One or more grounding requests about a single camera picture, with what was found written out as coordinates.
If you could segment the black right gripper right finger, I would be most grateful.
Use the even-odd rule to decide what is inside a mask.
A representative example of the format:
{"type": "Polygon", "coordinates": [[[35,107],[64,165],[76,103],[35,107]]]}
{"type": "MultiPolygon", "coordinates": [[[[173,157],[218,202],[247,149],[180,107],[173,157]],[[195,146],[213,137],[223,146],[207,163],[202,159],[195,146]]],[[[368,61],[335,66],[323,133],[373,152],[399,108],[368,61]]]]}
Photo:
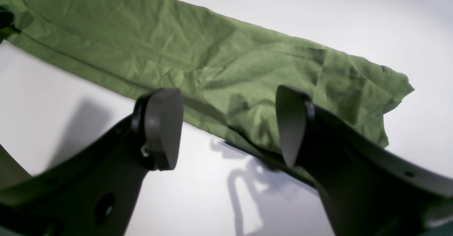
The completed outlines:
{"type": "Polygon", "coordinates": [[[301,89],[277,88],[276,117],[284,161],[313,178],[335,235],[453,234],[452,179],[379,147],[301,89]]]}

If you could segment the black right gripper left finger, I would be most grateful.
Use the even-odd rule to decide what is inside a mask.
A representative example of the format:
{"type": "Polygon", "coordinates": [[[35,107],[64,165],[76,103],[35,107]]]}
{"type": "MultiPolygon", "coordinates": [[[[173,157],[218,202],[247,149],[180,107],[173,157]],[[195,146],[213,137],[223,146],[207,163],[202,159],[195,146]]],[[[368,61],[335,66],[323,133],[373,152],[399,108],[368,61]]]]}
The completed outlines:
{"type": "Polygon", "coordinates": [[[142,95],[134,112],[72,158],[32,177],[1,148],[2,236],[123,236],[145,176],[174,170],[180,89],[142,95]]]}

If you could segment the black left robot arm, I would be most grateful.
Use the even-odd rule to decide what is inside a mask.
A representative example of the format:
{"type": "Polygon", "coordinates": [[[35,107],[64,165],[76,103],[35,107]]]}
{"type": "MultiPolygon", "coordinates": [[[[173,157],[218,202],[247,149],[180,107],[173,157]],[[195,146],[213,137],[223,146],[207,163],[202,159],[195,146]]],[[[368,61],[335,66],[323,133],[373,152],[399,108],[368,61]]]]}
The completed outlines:
{"type": "Polygon", "coordinates": [[[13,34],[21,34],[21,30],[13,24],[14,20],[13,12],[0,6],[0,44],[13,34]]]}

